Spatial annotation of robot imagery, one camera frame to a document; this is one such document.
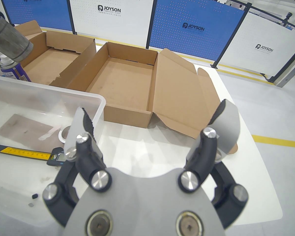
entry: perforated panel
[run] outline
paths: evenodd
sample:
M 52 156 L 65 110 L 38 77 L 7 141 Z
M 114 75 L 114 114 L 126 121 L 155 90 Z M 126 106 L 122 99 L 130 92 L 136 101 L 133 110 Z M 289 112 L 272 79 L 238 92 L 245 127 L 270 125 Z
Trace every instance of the perforated panel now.
M 248 13 L 221 62 L 276 75 L 295 53 L 295 29 Z
M 67 0 L 3 0 L 13 24 L 37 20 L 39 26 L 71 30 Z
M 242 15 L 212 0 L 158 0 L 150 46 L 216 60 Z
M 78 33 L 145 47 L 153 0 L 70 0 L 70 3 Z

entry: roll of tape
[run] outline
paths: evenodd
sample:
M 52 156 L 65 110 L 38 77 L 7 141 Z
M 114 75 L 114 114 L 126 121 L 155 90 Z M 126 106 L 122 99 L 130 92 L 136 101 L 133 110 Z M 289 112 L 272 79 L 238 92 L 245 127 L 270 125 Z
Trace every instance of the roll of tape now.
M 67 126 L 59 131 L 58 138 L 62 143 L 66 143 L 66 138 L 67 138 L 69 129 L 70 129 L 70 126 Z

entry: silver screw cap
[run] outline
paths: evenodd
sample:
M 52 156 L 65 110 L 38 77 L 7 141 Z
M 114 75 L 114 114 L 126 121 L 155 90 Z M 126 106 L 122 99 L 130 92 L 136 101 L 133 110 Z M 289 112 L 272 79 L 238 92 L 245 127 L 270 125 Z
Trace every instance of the silver screw cap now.
M 197 176 L 191 171 L 185 171 L 180 177 L 182 186 L 188 191 L 195 191 L 199 186 Z
M 216 138 L 216 131 L 211 127 L 205 127 L 203 133 L 210 139 Z
M 88 133 L 79 134 L 76 137 L 76 143 L 81 144 L 83 142 L 86 142 L 88 140 L 88 138 L 89 138 L 89 134 Z
M 68 148 L 67 152 L 64 155 L 67 160 L 73 160 L 76 156 L 76 147 Z
M 246 202 L 248 200 L 248 192 L 242 185 L 235 185 L 233 193 L 241 202 Z
M 58 192 L 58 187 L 55 184 L 49 184 L 48 186 L 46 186 L 46 188 L 43 191 L 43 199 L 44 200 L 51 200 L 52 198 L 55 197 L 55 195 Z
M 105 188 L 109 181 L 109 175 L 106 171 L 100 170 L 96 172 L 91 180 L 92 187 L 96 190 L 101 190 Z

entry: open cardboard box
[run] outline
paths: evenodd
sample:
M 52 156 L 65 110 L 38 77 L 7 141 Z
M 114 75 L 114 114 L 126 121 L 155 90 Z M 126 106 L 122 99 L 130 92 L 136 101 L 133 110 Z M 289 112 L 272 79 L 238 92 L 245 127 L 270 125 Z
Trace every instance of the open cardboard box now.
M 15 27 L 34 48 L 20 63 L 32 82 L 49 85 L 87 47 L 94 45 L 93 38 L 57 31 L 42 32 L 37 21 Z
M 220 103 L 207 72 L 179 55 L 111 42 L 97 53 L 91 44 L 50 85 L 102 95 L 106 121 L 146 128 L 155 113 L 193 138 Z

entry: table surface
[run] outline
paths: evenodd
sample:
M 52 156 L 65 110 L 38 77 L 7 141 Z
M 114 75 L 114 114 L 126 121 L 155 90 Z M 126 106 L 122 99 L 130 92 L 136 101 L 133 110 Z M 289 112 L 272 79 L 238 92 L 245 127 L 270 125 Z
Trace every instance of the table surface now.
M 198 67 L 208 72 L 220 100 L 228 99 L 233 102 L 216 70 L 195 65 L 196 69 Z M 249 193 L 247 206 L 234 225 L 280 219 L 282 209 L 277 194 L 257 146 L 241 116 L 240 124 L 238 151 L 223 160 L 235 181 L 242 184 Z M 183 167 L 193 142 L 194 139 L 167 128 L 157 116 L 153 115 L 147 129 L 105 122 L 98 145 L 108 167 L 115 167 L 137 177 L 155 177 L 174 168 Z M 43 221 L 38 222 L 47 214 L 42 200 L 36 200 L 34 208 L 30 211 L 27 204 L 32 201 L 29 199 L 32 194 L 42 192 L 46 185 L 54 180 L 58 170 L 47 166 L 43 161 L 0 154 L 0 185 L 2 185 L 0 190 L 6 189 L 20 194 L 19 201 L 14 199 L 9 201 L 7 198 L 2 198 L 0 191 L 2 198 L 0 212 L 18 219 L 23 215 L 22 221 L 28 224 L 46 225 Z M 79 196 L 87 187 L 80 178 L 74 185 Z M 215 182 L 211 176 L 202 187 L 212 199 Z M 22 201 L 26 208 L 20 209 Z

